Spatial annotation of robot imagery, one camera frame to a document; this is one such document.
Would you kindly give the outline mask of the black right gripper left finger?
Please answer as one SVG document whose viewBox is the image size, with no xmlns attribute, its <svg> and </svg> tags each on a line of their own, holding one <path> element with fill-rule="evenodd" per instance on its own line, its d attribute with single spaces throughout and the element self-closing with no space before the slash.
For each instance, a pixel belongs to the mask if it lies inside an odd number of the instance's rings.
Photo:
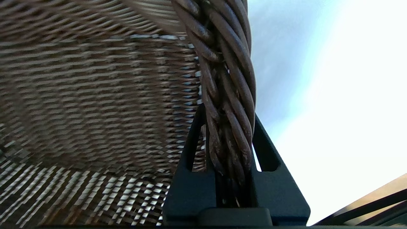
<svg viewBox="0 0 407 229">
<path fill-rule="evenodd" d="M 163 209 L 163 226 L 194 226 L 202 210 L 216 207 L 215 171 L 207 153 L 205 171 L 192 171 L 195 153 L 205 124 L 205 106 L 198 106 Z"/>
</svg>

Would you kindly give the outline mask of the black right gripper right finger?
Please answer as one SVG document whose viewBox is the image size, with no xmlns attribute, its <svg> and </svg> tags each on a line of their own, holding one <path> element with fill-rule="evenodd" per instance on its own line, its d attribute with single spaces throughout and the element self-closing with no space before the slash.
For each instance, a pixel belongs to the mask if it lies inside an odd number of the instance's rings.
<svg viewBox="0 0 407 229">
<path fill-rule="evenodd" d="M 255 207 L 267 208 L 275 226 L 305 226 L 311 209 L 258 116 L 251 164 Z"/>
</svg>

